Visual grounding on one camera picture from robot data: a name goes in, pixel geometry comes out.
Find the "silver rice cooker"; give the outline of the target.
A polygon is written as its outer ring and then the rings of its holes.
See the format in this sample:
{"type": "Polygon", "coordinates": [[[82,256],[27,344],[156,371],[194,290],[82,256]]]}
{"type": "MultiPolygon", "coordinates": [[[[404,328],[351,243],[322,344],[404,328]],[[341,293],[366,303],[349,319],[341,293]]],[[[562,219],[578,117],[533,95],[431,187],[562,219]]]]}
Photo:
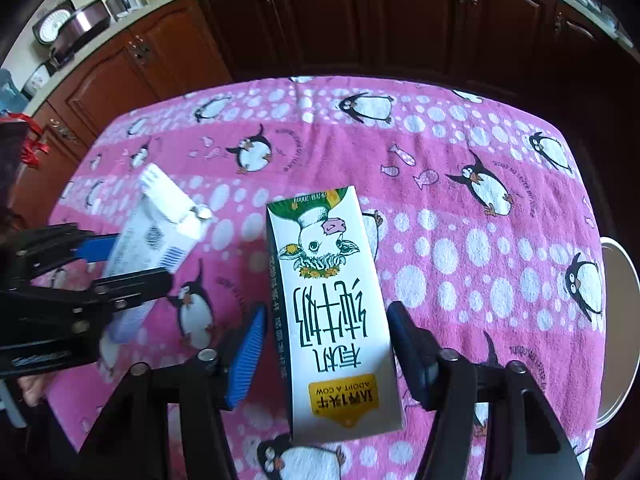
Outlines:
{"type": "Polygon", "coordinates": [[[55,68],[64,66],[88,42],[111,24],[111,14],[102,0],[93,0],[76,10],[62,25],[49,52],[55,68]]]}

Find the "brown kitchen cabinets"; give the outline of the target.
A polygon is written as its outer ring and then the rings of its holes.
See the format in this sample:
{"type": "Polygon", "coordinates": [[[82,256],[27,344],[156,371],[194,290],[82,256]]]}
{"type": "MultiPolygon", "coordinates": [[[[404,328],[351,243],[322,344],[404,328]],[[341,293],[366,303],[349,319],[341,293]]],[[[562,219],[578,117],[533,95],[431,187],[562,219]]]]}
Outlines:
{"type": "Polygon", "coordinates": [[[639,51],[570,0],[172,0],[107,29],[30,104],[51,153],[9,206],[40,226],[118,115],[231,81],[405,76],[554,120],[579,144],[599,217],[639,220],[639,51]]]}

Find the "cow milk carton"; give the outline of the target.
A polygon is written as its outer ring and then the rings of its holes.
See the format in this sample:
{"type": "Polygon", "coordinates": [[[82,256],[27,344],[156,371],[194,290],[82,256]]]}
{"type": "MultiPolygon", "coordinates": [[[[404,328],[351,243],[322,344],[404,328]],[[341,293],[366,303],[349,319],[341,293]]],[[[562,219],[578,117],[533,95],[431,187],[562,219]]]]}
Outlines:
{"type": "Polygon", "coordinates": [[[351,186],[267,206],[273,333],[297,445],[404,426],[375,227],[351,186]]]}

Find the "pink penguin tablecloth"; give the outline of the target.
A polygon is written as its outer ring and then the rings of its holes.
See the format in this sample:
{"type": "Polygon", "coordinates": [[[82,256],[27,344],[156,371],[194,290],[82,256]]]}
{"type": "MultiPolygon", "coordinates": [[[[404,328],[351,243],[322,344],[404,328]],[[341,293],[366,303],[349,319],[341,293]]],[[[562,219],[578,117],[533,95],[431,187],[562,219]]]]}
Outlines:
{"type": "Polygon", "coordinates": [[[410,479],[433,417],[400,376],[375,375],[382,310],[402,302],[444,346],[522,361],[579,463],[604,360],[602,252],[562,133],[493,100],[411,82],[265,79],[114,119],[52,212],[122,232],[157,166],[210,210],[171,258],[170,294],[48,401],[80,448],[128,368],[184,362],[271,287],[283,307],[246,400],[224,416],[243,479],[410,479]]]}

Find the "white blue paper box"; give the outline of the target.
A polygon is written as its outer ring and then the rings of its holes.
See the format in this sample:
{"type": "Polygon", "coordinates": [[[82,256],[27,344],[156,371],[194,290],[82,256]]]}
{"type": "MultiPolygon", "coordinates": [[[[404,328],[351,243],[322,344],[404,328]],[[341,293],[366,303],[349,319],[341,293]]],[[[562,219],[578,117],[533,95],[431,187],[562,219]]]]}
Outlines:
{"type": "MultiPolygon", "coordinates": [[[[103,275],[162,268],[175,275],[206,234],[213,211],[194,202],[159,166],[146,166],[139,178],[142,195],[107,259],[103,275]]],[[[160,294],[176,311],[182,341],[203,349],[212,341],[214,315],[201,280],[160,294]]]]}

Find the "white round trash bin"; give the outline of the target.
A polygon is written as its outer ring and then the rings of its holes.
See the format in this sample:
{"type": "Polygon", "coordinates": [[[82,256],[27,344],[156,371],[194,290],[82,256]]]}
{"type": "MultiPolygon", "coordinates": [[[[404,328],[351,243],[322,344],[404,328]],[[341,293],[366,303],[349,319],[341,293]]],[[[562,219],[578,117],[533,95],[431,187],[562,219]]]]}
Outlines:
{"type": "Polygon", "coordinates": [[[597,428],[625,403],[639,369],[639,275],[623,246],[601,237],[605,278],[605,356],[597,428]]]}

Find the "round kitchen scale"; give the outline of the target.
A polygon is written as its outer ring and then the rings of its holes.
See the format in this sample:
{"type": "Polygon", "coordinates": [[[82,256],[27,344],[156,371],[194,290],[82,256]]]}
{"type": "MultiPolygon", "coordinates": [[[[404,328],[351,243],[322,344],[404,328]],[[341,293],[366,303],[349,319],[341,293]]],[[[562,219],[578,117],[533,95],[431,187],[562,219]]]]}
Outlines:
{"type": "Polygon", "coordinates": [[[72,0],[63,0],[55,8],[47,11],[32,26],[35,40],[43,47],[50,47],[58,38],[58,32],[76,11],[72,0]]]}

